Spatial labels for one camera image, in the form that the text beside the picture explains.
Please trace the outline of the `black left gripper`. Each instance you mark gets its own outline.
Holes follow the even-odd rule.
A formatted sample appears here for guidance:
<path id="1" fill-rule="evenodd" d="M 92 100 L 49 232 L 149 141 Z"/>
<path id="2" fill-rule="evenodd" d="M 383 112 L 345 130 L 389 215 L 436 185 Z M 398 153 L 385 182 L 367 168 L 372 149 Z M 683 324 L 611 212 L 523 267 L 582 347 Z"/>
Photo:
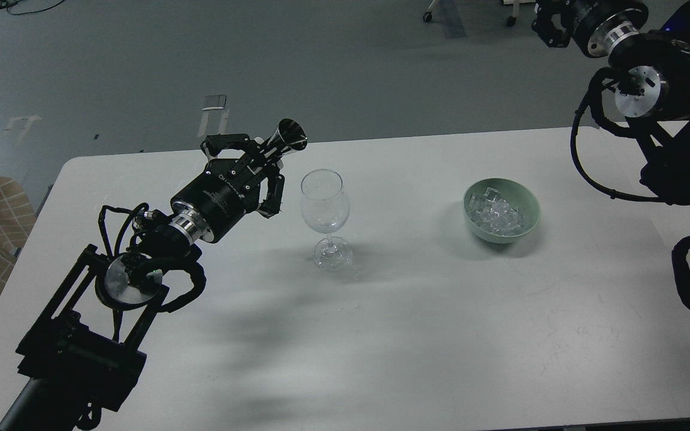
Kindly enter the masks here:
<path id="1" fill-rule="evenodd" d="M 202 174 L 197 175 L 171 199 L 174 212 L 170 226 L 186 235 L 193 244 L 197 240 L 219 242 L 245 215 L 255 212 L 265 218 L 276 216 L 282 205 L 285 176 L 282 162 L 265 168 L 252 167 L 265 161 L 261 144 L 247 134 L 207 135 L 200 150 L 208 159 Z M 225 150 L 237 150 L 249 159 L 227 159 Z M 267 180 L 267 194 L 259 204 L 261 183 Z"/>

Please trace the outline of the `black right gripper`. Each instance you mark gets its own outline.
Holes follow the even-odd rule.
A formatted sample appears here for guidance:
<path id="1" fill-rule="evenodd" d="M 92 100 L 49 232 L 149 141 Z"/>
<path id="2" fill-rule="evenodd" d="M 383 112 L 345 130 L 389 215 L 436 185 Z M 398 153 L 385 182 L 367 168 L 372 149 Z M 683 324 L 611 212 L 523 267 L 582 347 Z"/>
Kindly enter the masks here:
<path id="1" fill-rule="evenodd" d="M 583 55 L 601 58 L 617 41 L 637 33 L 648 17 L 648 7 L 639 1 L 537 1 L 531 29 L 545 46 L 567 47 L 573 39 Z"/>

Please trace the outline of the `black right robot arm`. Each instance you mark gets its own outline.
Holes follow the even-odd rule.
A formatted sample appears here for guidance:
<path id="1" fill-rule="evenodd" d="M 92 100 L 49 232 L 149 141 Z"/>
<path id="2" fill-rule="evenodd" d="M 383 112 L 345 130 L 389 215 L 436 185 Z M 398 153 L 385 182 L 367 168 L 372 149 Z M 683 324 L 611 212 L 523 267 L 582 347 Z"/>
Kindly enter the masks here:
<path id="1" fill-rule="evenodd" d="M 661 28 L 642 32 L 641 1 L 539 1 L 532 30 L 548 47 L 575 41 L 589 58 L 607 57 L 587 84 L 570 133 L 578 174 L 611 199 L 690 207 L 690 1 Z M 602 130 L 634 139 L 646 164 L 632 195 L 592 179 L 579 158 L 579 123 L 586 112 Z"/>

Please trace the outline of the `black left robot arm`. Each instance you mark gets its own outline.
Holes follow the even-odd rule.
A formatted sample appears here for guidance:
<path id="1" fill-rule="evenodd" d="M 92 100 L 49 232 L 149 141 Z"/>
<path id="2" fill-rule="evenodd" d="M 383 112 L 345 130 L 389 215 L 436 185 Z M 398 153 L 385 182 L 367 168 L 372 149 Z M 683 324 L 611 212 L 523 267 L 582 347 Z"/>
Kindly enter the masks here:
<path id="1" fill-rule="evenodd" d="M 17 346 L 28 382 L 0 430 L 90 430 L 117 411 L 140 378 L 154 319 L 204 292 L 200 242 L 219 242 L 244 216 L 279 213 L 282 157 L 305 133 L 266 139 L 209 135 L 202 172 L 161 212 L 148 204 L 99 210 L 102 248 L 88 245 Z"/>

